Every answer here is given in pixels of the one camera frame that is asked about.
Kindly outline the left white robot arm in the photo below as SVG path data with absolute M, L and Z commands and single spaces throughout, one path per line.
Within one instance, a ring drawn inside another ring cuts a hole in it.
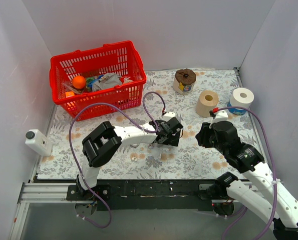
M 77 191 L 84 200 L 95 194 L 100 167 L 108 163 L 121 146 L 160 144 L 176 147 L 183 125 L 176 117 L 136 126 L 114 126 L 109 121 L 101 123 L 82 141 L 82 172 L 77 177 Z

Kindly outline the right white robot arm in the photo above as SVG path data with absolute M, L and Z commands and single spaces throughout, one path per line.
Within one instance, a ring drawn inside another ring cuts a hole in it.
M 273 177 L 273 171 L 259 151 L 240 140 L 233 124 L 229 121 L 204 122 L 195 137 L 199 146 L 217 149 L 261 195 L 230 172 L 218 177 L 205 193 L 211 198 L 238 200 L 264 222 L 270 223 L 276 239 L 298 240 L 298 201 Z

